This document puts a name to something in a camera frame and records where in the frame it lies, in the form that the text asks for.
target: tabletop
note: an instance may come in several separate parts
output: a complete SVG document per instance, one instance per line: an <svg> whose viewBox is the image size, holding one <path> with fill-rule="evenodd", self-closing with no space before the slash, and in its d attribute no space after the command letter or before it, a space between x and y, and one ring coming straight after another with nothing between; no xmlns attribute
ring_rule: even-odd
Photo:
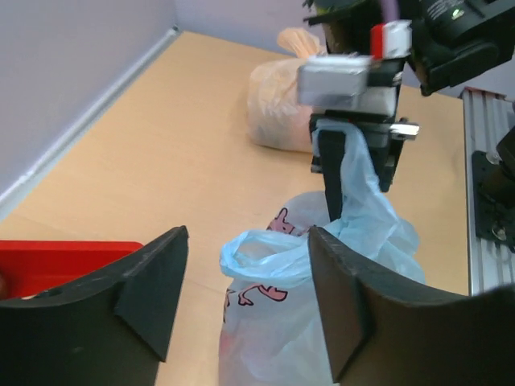
<svg viewBox="0 0 515 386"><path fill-rule="evenodd" d="M0 238L134 240L187 225L190 254L158 386L216 385L225 288L220 247L264 228L289 198L322 190L311 157L245 134L250 72L283 55L183 33L32 193ZM468 292L462 102L403 88L399 113L421 125L388 194L417 229L429 285Z"/></svg>

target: gray wall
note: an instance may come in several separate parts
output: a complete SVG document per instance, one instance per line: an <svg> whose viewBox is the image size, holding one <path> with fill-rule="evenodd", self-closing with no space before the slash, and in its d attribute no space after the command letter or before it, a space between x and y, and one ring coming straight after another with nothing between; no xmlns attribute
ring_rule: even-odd
<svg viewBox="0 0 515 386"><path fill-rule="evenodd" d="M303 0L175 0L179 25L191 31L238 43L279 51L277 34L285 27L304 25L308 11ZM320 30L317 35L323 36ZM406 71L405 83L418 87L411 70ZM467 83L477 88L499 92L515 99L515 61L493 69ZM463 86L443 90L457 97Z"/></svg>
<svg viewBox="0 0 515 386"><path fill-rule="evenodd" d="M0 0L0 198L174 20L173 0Z"/></svg>

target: red container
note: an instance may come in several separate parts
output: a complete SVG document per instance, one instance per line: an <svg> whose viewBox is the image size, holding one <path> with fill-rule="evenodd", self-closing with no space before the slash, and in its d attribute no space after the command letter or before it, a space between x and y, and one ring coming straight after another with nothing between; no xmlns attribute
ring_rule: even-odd
<svg viewBox="0 0 515 386"><path fill-rule="evenodd" d="M26 297L76 280L141 247L119 241L0 240L0 274L9 298Z"/></svg>

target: black mounting plate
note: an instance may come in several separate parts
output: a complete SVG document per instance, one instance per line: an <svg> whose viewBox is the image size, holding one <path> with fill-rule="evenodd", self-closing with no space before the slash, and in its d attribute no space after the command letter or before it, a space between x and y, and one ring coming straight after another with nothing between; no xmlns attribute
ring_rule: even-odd
<svg viewBox="0 0 515 386"><path fill-rule="evenodd" d="M498 166L486 158L484 151L476 151L472 155L472 180L474 183L474 217L476 222L476 235L485 240L493 241L499 245L506 245L515 253L515 211L507 210L504 206L495 203L481 194L484 179ZM505 240L494 234L495 228L505 230Z"/></svg>

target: translucent plastic bag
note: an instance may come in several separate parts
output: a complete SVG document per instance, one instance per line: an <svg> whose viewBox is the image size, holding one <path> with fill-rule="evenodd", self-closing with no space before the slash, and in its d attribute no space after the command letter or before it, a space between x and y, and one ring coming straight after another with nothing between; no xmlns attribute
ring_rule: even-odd
<svg viewBox="0 0 515 386"><path fill-rule="evenodd" d="M311 152L309 119L312 108L297 104L297 71L306 59L322 53L319 39L302 28L287 28L278 45L299 59L276 60L250 74L248 133L261 146Z"/></svg>
<svg viewBox="0 0 515 386"><path fill-rule="evenodd" d="M350 124L344 129L339 220L328 224L323 192L306 193L286 203L269 230L243 232L221 250L221 270L234 280L220 335L220 386L332 384L307 249L311 225L324 226L365 257L424 282L413 259L417 233L380 192L360 130Z"/></svg>

